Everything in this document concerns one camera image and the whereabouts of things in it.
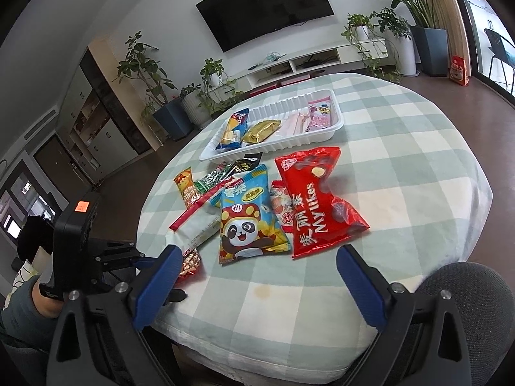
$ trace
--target wall-mounted black television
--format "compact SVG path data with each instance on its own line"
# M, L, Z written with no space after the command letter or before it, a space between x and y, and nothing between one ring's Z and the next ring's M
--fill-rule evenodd
M197 8L223 52L287 26L334 14L328 0L203 0Z

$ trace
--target round table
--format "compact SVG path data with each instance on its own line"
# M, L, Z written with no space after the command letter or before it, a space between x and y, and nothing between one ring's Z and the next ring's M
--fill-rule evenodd
M232 112L323 88L334 90L343 128L327 142L264 154L269 181L279 176L274 157L339 146L334 194L370 225L352 242L367 264L413 291L437 268L466 260L492 200L467 143L432 102L353 73L255 96L204 129L157 178L141 213L138 249L148 256L164 249L169 225L185 210L173 178L187 167L195 179L213 168L199 155ZM339 378L371 343L376 332L365 324L338 275L337 248L298 260L260 256L222 267L219 242L213 237L199 247L203 268L182 285L187 299L163 307L154 323L198 360L228 375L246 371L322 384Z

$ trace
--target white vase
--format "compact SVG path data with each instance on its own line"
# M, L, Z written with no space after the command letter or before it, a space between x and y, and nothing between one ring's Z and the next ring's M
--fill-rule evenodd
M200 99L197 97L197 93L198 91L196 90L188 94L184 100L182 100L182 107L192 123L199 129L204 129L213 119L208 110L200 105Z
M220 86L220 84L221 84L220 76L218 76L217 74L211 74L211 76L209 78L209 84L213 88Z
M415 64L415 48L413 37L396 37L388 29L385 30L388 54L395 60L398 71L405 77L416 77L419 72Z
M360 42L368 40L368 26L357 26L353 29L353 35Z

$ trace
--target tray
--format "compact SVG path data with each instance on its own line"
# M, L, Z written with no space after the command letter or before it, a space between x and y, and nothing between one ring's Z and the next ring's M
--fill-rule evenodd
M220 129L218 129L215 136L213 136L208 145L204 148L202 154L200 154L199 160L212 161L215 163L234 161L243 158L245 154L278 151L281 149L298 147L308 143L324 142L331 139L334 132L343 126L343 115L338 103L336 102L334 91L329 89L317 90L301 96L290 97L289 99L279 100L275 103L254 107L249 111L249 128L265 119L284 120L293 112L307 113L308 102L312 100L320 100L325 97L331 98L330 127L284 138L274 138L274 135L272 135L261 143L248 145L231 151L219 152L216 151L215 148L220 142L222 134L227 126L229 121L229 118L227 118Z

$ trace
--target orange sticker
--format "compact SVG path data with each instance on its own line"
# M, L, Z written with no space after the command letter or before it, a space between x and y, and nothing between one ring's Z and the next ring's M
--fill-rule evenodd
M75 208L76 212L86 213L88 210L89 202L79 202L77 203L77 207Z

